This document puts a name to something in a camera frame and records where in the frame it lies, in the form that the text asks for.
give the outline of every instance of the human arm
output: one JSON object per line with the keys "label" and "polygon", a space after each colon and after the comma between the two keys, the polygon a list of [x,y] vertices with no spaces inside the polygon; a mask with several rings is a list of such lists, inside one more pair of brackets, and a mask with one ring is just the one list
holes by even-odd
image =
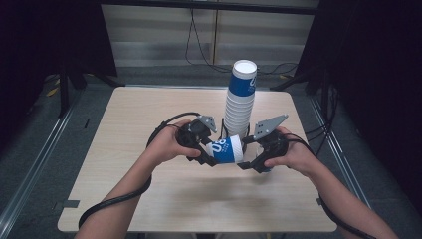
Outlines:
{"label": "human arm", "polygon": [[[198,156],[199,150],[182,147],[175,139],[177,129],[187,123],[189,120],[183,120],[175,126],[165,127],[103,201],[139,189],[162,162],[177,155]],[[94,213],[82,225],[76,238],[124,238],[139,198],[137,196]]]}
{"label": "human arm", "polygon": [[[290,133],[279,127],[283,134]],[[308,177],[332,213],[344,223],[375,238],[397,238],[391,228],[358,198],[356,198],[304,145],[289,144],[285,156],[268,159],[267,167],[285,165]],[[339,227],[345,238],[357,238]]]}

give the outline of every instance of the wire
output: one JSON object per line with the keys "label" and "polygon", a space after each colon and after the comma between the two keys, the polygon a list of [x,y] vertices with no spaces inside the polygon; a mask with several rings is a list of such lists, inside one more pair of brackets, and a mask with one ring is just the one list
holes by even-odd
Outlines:
{"label": "wire", "polygon": [[[190,17],[191,17],[191,20],[190,20],[190,27],[189,27],[189,36],[188,36],[188,39],[187,39],[186,51],[185,51],[185,59],[186,59],[186,61],[190,65],[193,65],[193,66],[208,66],[211,69],[213,69],[214,71],[217,71],[217,72],[220,72],[220,73],[231,73],[232,70],[230,70],[230,69],[226,69],[226,68],[219,67],[219,66],[214,66],[214,65],[211,65],[211,64],[208,63],[208,61],[206,60],[205,55],[204,55],[204,53],[202,51],[201,42],[199,41],[199,35],[198,35],[198,31],[196,30],[195,19],[193,17],[193,9],[190,9]],[[188,59],[188,57],[187,57],[187,53],[188,53],[188,50],[189,50],[190,35],[191,35],[191,32],[192,32],[192,27],[193,27],[193,29],[195,31],[196,41],[198,43],[199,51],[201,52],[202,58],[203,58],[203,60],[205,61],[206,64],[194,64],[194,63],[190,62],[189,59]]]}
{"label": "wire", "polygon": [[[175,124],[169,124],[171,121],[185,117],[185,116],[200,116],[200,113],[194,113],[194,112],[189,112],[189,113],[183,113],[180,115],[177,115],[175,117],[172,117],[166,121],[163,121],[161,123],[161,125],[159,127],[157,127],[155,129],[155,131],[152,133],[152,135],[149,137],[148,139],[148,143],[146,144],[146,147],[148,147],[152,141],[155,139],[155,137],[167,126],[175,126],[178,127]],[[151,185],[151,181],[152,181],[152,175],[149,176],[149,178],[146,180],[145,184],[143,184],[143,186],[131,193],[125,194],[123,196],[119,196],[119,197],[115,197],[106,201],[102,201],[94,206],[92,206],[91,208],[89,208],[87,211],[84,212],[84,214],[82,214],[80,220],[79,220],[79,227],[81,228],[81,226],[84,224],[84,222],[88,219],[88,217],[90,217],[92,214],[94,214],[95,212],[98,212],[106,207],[115,205],[117,203],[121,203],[124,201],[127,201],[129,199],[132,199],[134,197],[140,196],[142,193],[144,193],[149,186]]]}
{"label": "wire", "polygon": [[[279,68],[279,67],[281,67],[281,66],[285,66],[285,65],[293,65],[290,69],[288,69],[288,70],[286,70],[286,71],[283,71],[283,72],[279,72],[279,73],[276,73],[276,70]],[[261,71],[258,71],[258,73],[257,73],[257,75],[264,75],[264,76],[266,76],[266,75],[279,75],[279,74],[285,74],[285,73],[289,73],[289,72],[291,72],[292,70],[294,70],[294,69],[296,69],[298,67],[298,64],[297,63],[281,63],[281,64],[278,64],[271,72],[261,72]]]}
{"label": "wire", "polygon": [[[289,142],[299,142],[301,144],[303,144],[313,155],[314,152],[313,150],[310,148],[310,146],[303,140],[301,139],[299,136],[293,134],[293,133],[286,133],[285,136],[294,136],[295,138],[290,138],[288,139]],[[342,221],[340,218],[338,218],[329,208],[328,206],[325,204],[325,202],[323,201],[322,197],[319,196],[319,200],[320,200],[320,205],[322,206],[323,211],[325,212],[325,214],[328,216],[329,219],[331,219],[335,224],[337,224],[338,226],[344,228],[345,230],[347,230],[348,232],[363,238],[363,239],[376,239],[375,237],[360,231],[359,229],[345,223],[344,221]]]}
{"label": "wire", "polygon": [[316,151],[316,156],[319,155],[319,153],[322,149],[322,146],[324,145],[326,139],[328,138],[329,133],[331,132],[332,123],[334,121],[334,117],[335,117],[337,106],[338,106],[338,92],[333,86],[331,86],[330,106],[331,106],[331,115],[330,115],[329,119],[325,122],[325,124],[315,128],[313,130],[306,132],[306,134],[311,134],[311,133],[314,133],[314,132],[318,132],[319,130],[322,129],[322,131],[319,134],[310,138],[308,141],[315,140],[316,138],[325,134],[325,136],[322,139],[322,142],[320,143],[320,145],[318,147],[318,150]]}
{"label": "wire", "polygon": [[[231,72],[232,72],[232,70],[231,70],[231,69],[227,69],[227,68],[224,68],[224,67],[219,67],[219,66],[212,65],[212,64],[209,64],[209,63],[208,63],[207,59],[205,58],[205,54],[204,54],[204,52],[202,51],[201,41],[199,40],[199,35],[198,35],[198,31],[197,31],[197,29],[196,29],[195,19],[194,19],[194,16],[193,16],[193,9],[190,9],[190,19],[191,19],[191,20],[190,20],[190,27],[189,27],[189,35],[188,35],[188,38],[187,38],[187,42],[186,42],[186,49],[185,49],[185,59],[186,59],[186,62],[187,62],[187,63],[189,63],[189,64],[190,64],[190,65],[192,65],[192,66],[208,66],[208,67],[210,67],[212,70],[217,71],[217,72],[219,72],[219,73],[231,73]],[[192,63],[192,62],[189,60],[188,56],[187,56],[187,55],[188,55],[188,51],[189,51],[190,36],[191,36],[191,33],[192,33],[192,28],[193,28],[193,30],[194,30],[194,32],[195,32],[196,42],[198,43],[199,51],[200,51],[200,53],[201,53],[202,59],[204,60],[205,64],[195,64],[195,63]],[[276,70],[277,70],[279,67],[281,67],[281,66],[285,66],[285,65],[293,65],[293,66],[292,66],[290,69],[287,69],[286,71],[276,73]],[[297,67],[298,67],[298,64],[297,64],[297,63],[281,63],[281,64],[276,65],[276,67],[275,67],[275,68],[274,68],[271,72],[261,72],[261,71],[258,69],[257,75],[258,75],[258,76],[260,76],[260,75],[264,75],[264,76],[266,76],[266,75],[279,75],[279,74],[285,74],[285,73],[289,73],[289,72],[291,72],[292,70],[294,70],[294,69],[295,69],[295,68],[297,68]]]}

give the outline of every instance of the finger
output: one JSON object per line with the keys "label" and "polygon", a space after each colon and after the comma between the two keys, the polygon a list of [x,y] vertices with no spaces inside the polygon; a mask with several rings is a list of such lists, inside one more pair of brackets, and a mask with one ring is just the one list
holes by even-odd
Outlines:
{"label": "finger", "polygon": [[188,156],[188,157],[198,157],[199,155],[201,155],[201,151],[198,149],[189,148],[189,147],[180,147],[179,154]]}
{"label": "finger", "polygon": [[179,126],[179,127],[182,127],[182,126],[184,126],[185,124],[190,123],[190,122],[191,122],[191,120],[190,120],[190,119],[184,119],[184,120],[181,120],[181,121],[179,121],[179,122],[175,123],[174,125],[177,125],[177,126]]}
{"label": "finger", "polygon": [[288,129],[283,126],[278,126],[277,130],[280,131],[282,134],[291,133]]}
{"label": "finger", "polygon": [[287,165],[287,160],[284,157],[274,157],[264,162],[266,167],[273,167],[277,165]]}

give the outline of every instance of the white paper cup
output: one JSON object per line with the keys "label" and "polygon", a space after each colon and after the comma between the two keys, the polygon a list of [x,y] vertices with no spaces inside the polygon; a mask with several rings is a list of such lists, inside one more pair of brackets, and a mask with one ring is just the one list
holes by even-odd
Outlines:
{"label": "white paper cup", "polygon": [[235,119],[245,119],[245,118],[249,118],[251,116],[251,112],[252,112],[252,108],[250,109],[245,109],[245,110],[241,110],[241,111],[237,111],[237,110],[233,110],[230,107],[226,107],[226,115],[229,115],[232,118]]}
{"label": "white paper cup", "polygon": [[229,120],[230,122],[233,122],[235,124],[249,124],[249,117],[244,117],[244,118],[236,118],[236,117],[232,117],[228,114],[226,114],[224,116],[224,120]]}
{"label": "white paper cup", "polygon": [[232,92],[230,92],[230,89],[229,89],[229,90],[227,90],[227,98],[229,98],[230,100],[232,100],[233,102],[236,102],[236,103],[241,103],[241,104],[249,103],[250,101],[254,100],[255,92],[253,94],[249,95],[249,96],[246,96],[246,97],[239,97],[239,96],[236,96],[235,94],[233,94]]}
{"label": "white paper cup", "polygon": [[243,132],[243,131],[247,130],[249,123],[247,122],[245,124],[235,124],[235,123],[232,123],[229,120],[225,119],[224,126],[232,134],[233,133],[236,134],[236,133]]}
{"label": "white paper cup", "polygon": [[232,107],[233,109],[251,108],[254,105],[254,101],[240,104],[240,103],[233,102],[230,99],[227,99],[226,104],[230,105],[230,107]]}
{"label": "white paper cup", "polygon": [[248,120],[233,121],[231,119],[224,118],[224,126],[228,127],[231,130],[240,130],[240,129],[243,129],[244,127],[248,127],[248,125],[249,125]]}
{"label": "white paper cup", "polygon": [[243,161],[242,143],[238,135],[233,135],[206,145],[208,155],[218,163],[239,163]]}
{"label": "white paper cup", "polygon": [[246,133],[248,132],[248,129],[244,129],[244,130],[240,130],[240,131],[231,131],[228,130],[228,135],[227,136],[233,136],[233,135],[237,135],[239,138],[244,138],[246,136]]}
{"label": "white paper cup", "polygon": [[237,61],[233,66],[229,92],[237,97],[253,98],[251,96],[255,92],[257,69],[257,65],[251,61]]}

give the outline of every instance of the wooden table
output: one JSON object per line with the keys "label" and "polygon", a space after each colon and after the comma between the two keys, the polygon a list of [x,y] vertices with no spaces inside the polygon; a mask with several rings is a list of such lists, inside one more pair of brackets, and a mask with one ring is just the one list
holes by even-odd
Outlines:
{"label": "wooden table", "polygon": [[[64,209],[59,229],[78,231],[81,215],[119,182],[162,121],[198,112],[213,116],[220,130],[226,95],[227,90],[115,89],[69,197],[80,200],[79,207]],[[255,122],[282,114],[289,114],[282,125],[305,138],[291,96],[279,92],[256,92],[251,132]],[[257,144],[250,144],[245,158],[254,159],[256,148]],[[318,232],[335,228],[317,205],[314,186],[294,170],[279,166],[259,174],[236,164],[210,167],[179,156],[155,169],[129,231]]]}

